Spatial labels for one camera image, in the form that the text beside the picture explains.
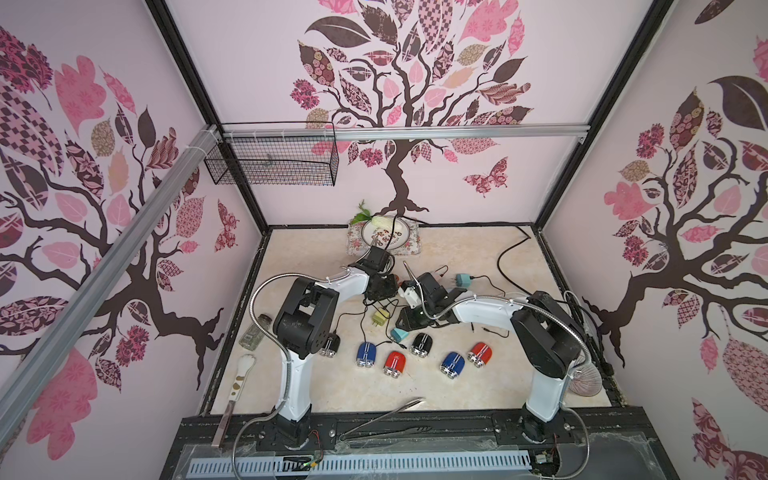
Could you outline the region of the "yellow USB charger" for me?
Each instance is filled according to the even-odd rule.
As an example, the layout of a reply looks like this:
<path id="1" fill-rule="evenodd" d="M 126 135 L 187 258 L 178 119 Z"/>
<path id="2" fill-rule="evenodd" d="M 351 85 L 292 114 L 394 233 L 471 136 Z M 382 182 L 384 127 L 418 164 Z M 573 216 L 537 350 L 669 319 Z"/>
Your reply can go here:
<path id="1" fill-rule="evenodd" d="M 371 320 L 376 326 L 385 326 L 389 323 L 391 317 L 392 314 L 388 310 L 375 308 L 374 312 L 372 313 Z"/>

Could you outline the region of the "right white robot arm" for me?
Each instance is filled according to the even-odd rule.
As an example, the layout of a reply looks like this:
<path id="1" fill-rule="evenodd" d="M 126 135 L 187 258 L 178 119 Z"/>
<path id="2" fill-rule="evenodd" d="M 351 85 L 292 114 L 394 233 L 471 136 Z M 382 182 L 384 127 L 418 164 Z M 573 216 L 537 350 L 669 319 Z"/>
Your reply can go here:
<path id="1" fill-rule="evenodd" d="M 591 361 L 586 334 L 551 295 L 536 291 L 522 299 L 446 290 L 430 273 L 402 282 L 398 294 L 416 319 L 412 330 L 471 323 L 514 334 L 534 369 L 526 413 L 541 424 L 555 419 L 574 371 Z"/>

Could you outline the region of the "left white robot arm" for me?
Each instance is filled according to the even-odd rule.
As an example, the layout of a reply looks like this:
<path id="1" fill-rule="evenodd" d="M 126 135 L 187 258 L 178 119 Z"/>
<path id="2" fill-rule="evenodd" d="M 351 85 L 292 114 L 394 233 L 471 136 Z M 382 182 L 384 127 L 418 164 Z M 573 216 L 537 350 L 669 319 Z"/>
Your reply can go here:
<path id="1" fill-rule="evenodd" d="M 273 322 L 273 335 L 285 352 L 282 418 L 297 422 L 310 411 L 312 356 L 325 345 L 339 304 L 368 296 L 394 268 L 394 256 L 372 247 L 336 277 L 296 275 Z"/>

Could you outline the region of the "black electric shaver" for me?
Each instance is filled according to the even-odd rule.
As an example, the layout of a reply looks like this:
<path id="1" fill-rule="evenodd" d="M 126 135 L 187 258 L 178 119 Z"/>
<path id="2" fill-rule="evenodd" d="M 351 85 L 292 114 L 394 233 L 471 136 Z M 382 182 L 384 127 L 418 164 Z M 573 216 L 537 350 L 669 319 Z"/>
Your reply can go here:
<path id="1" fill-rule="evenodd" d="M 336 333 L 330 333 L 319 353 L 327 358 L 333 358 L 338 353 L 341 339 Z"/>
<path id="2" fill-rule="evenodd" d="M 426 358 L 431 352 L 433 338 L 427 333 L 418 333 L 413 339 L 409 351 L 419 358 Z"/>

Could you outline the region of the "teal USB charger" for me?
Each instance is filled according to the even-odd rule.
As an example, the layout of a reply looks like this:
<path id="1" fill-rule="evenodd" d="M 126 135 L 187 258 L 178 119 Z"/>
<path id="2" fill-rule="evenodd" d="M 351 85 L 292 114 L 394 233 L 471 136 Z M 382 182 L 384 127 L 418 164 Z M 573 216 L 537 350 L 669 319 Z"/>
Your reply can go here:
<path id="1" fill-rule="evenodd" d="M 459 273 L 455 275 L 455 284 L 459 288 L 468 289 L 472 284 L 473 277 L 470 274 Z"/>
<path id="2" fill-rule="evenodd" d="M 396 343 L 402 343 L 408 337 L 408 335 L 408 331 L 402 330 L 400 328 L 393 328 L 390 331 L 390 336 Z"/>

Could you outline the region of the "red electric shaver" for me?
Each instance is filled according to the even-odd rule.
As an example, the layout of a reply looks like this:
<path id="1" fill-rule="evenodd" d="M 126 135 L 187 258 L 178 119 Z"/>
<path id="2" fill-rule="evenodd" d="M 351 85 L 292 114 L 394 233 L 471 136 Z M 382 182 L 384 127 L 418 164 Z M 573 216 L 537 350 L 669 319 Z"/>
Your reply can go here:
<path id="1" fill-rule="evenodd" d="M 470 362 L 477 368 L 486 366 L 492 355 L 492 348 L 485 342 L 477 342 L 467 354 Z"/>
<path id="2" fill-rule="evenodd" d="M 386 358 L 383 372 L 392 378 L 399 378 L 405 369 L 405 355 L 398 351 L 392 351 Z"/>

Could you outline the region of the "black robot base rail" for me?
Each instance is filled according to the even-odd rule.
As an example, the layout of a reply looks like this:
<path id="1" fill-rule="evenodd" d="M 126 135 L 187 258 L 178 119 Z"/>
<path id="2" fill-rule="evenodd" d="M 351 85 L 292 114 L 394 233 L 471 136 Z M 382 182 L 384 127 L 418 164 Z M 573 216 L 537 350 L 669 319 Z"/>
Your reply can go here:
<path id="1" fill-rule="evenodd" d="M 256 415 L 233 417 L 220 448 L 211 446 L 216 416 L 184 419 L 161 470 L 164 479 L 243 479 L 237 460 L 253 456 L 304 457 L 415 452 L 526 451 L 529 471 L 433 474 L 306 475 L 255 479 L 674 479 L 677 471 L 639 407 L 571 408 L 557 416 L 539 443 L 523 434 L 517 409 L 425 411 L 412 408 L 345 440 L 338 436 L 384 412 L 313 413 L 297 427 Z"/>

